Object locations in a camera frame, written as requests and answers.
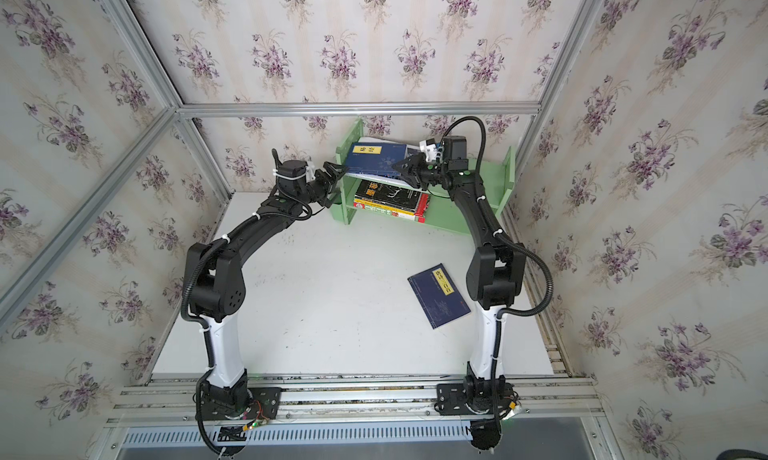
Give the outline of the white science youth magazine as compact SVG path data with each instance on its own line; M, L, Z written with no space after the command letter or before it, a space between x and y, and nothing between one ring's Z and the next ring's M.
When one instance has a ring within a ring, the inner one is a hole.
M413 145L363 137L349 147L344 165L348 168L347 174L355 178L390 180L405 185L393 165L418 152Z

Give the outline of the black book yellow title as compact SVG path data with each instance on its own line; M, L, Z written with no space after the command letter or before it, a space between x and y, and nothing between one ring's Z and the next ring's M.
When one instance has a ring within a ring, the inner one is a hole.
M380 182L362 180L355 192L354 198L360 197L363 199L373 199L379 201L414 202L417 195L424 195L428 198L427 195L416 190L401 188Z

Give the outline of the dark blue book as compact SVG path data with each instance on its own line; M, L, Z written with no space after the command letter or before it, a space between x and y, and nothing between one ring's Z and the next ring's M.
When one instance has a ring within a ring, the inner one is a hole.
M408 283L433 329L471 312L442 263L410 276Z
M350 174L396 178L392 164L404 160L407 148L401 143L356 142L350 147L344 165L349 167Z

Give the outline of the yellow cartoon cover book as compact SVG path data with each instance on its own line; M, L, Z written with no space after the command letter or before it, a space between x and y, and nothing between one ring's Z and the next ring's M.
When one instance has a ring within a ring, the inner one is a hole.
M391 215L394 217L405 218L423 223L424 214L428 207L428 201L426 199L420 199L415 208L406 209L398 206L378 203L371 200L355 198L353 200L353 206L362 210L372 210L385 215Z

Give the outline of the green nature encyclopedia book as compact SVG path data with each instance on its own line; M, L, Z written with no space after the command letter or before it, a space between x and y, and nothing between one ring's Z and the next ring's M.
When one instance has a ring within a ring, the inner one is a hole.
M424 195L417 195L414 202L394 202L355 197L353 206L361 210L370 210L387 216L424 223L428 198Z

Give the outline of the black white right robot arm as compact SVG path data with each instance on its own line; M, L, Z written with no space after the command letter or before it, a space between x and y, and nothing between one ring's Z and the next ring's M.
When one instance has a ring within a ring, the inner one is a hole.
M488 414L499 424L517 406L502 373L502 339L508 316L534 317L544 312L554 296L554 279L546 262L502 228L486 195L481 169L487 129L477 116L452 122L436 144L393 165L410 187L439 186L458 208L474 244L466 273L466 288L477 310L477 340L467 364L467 408ZM514 306L520 295L526 262L538 266L545 279L543 299L528 309Z

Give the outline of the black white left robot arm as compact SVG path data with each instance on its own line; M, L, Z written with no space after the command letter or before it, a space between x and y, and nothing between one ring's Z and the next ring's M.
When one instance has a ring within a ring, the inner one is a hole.
M248 388L240 351L237 314L247 294L243 268L267 241L310 220L314 204L330 207L348 172L336 163L316 169L303 160L282 161L276 151L272 156L275 185L266 199L231 231L187 251L180 317L198 325L203 335L207 367L193 394L200 423L219 418L253 423L266 416L250 414L264 403Z

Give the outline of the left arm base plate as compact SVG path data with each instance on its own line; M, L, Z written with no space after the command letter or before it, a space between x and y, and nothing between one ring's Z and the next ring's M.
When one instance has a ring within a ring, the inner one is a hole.
M278 387L219 388L207 383L193 400L203 421L277 418L282 390Z

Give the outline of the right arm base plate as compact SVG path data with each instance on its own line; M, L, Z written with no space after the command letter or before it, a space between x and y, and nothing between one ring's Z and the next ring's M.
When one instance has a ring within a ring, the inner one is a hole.
M496 410L501 417L520 406L514 386L501 378L495 393L490 381L438 384L434 410L441 416L486 415L491 413L493 401L496 401Z

